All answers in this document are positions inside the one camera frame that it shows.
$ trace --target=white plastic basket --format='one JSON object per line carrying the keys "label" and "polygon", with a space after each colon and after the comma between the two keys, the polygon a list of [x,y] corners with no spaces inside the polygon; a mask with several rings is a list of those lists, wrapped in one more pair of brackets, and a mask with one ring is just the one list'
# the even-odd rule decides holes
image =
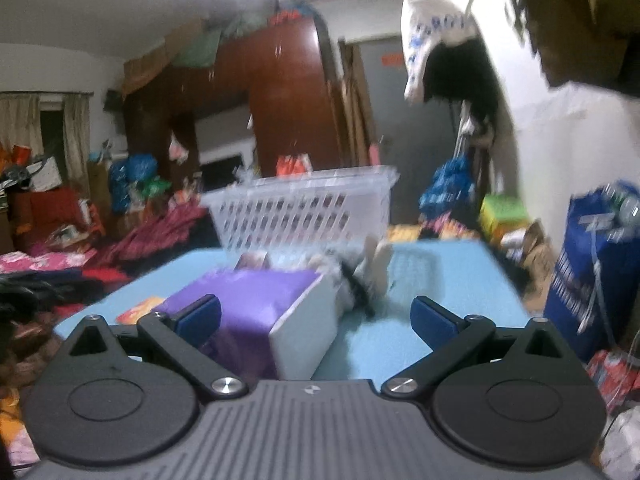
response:
{"label": "white plastic basket", "polygon": [[382,238],[396,168],[375,166],[262,178],[205,193],[227,251],[266,250]]}

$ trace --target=red sofa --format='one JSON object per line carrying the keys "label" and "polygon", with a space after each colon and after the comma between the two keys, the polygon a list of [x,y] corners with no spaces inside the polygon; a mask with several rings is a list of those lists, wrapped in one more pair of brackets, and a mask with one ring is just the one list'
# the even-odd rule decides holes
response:
{"label": "red sofa", "polygon": [[70,187],[9,195],[16,250],[39,255],[50,234],[63,225],[73,224],[79,231],[86,231],[89,226],[84,222],[78,199],[78,193]]}

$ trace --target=pink blanket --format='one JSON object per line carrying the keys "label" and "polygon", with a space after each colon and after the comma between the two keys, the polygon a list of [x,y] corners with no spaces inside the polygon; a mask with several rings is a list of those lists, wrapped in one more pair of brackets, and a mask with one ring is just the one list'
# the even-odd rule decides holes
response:
{"label": "pink blanket", "polygon": [[25,270],[64,270],[82,267],[95,254],[95,249],[85,254],[48,253],[35,258],[15,251],[0,256],[0,274],[24,272]]}

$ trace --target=orange bag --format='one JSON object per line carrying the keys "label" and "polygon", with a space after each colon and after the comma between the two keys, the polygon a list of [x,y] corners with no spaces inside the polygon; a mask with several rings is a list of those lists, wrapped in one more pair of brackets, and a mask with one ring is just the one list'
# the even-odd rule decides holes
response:
{"label": "orange bag", "polygon": [[305,174],[313,171],[309,156],[304,155],[281,155],[276,163],[276,176]]}

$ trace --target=white plastic bag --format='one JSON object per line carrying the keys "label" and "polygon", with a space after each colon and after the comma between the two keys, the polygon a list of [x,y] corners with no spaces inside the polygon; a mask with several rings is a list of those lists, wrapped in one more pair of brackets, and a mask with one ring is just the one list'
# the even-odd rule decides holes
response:
{"label": "white plastic bag", "polygon": [[457,46],[478,36],[473,18],[449,0],[404,0],[402,4],[402,50],[408,72],[404,98],[424,101],[424,69],[433,48],[441,41]]}
{"label": "white plastic bag", "polygon": [[635,480],[640,474],[640,406],[620,413],[600,454],[604,473],[612,480]]}
{"label": "white plastic bag", "polygon": [[178,166],[184,164],[189,158],[189,150],[175,138],[175,134],[171,132],[171,144],[169,145],[169,160],[174,160]]}
{"label": "white plastic bag", "polygon": [[44,164],[37,163],[27,166],[31,176],[32,191],[48,191],[62,186],[62,178],[58,171],[56,159],[50,156]]}

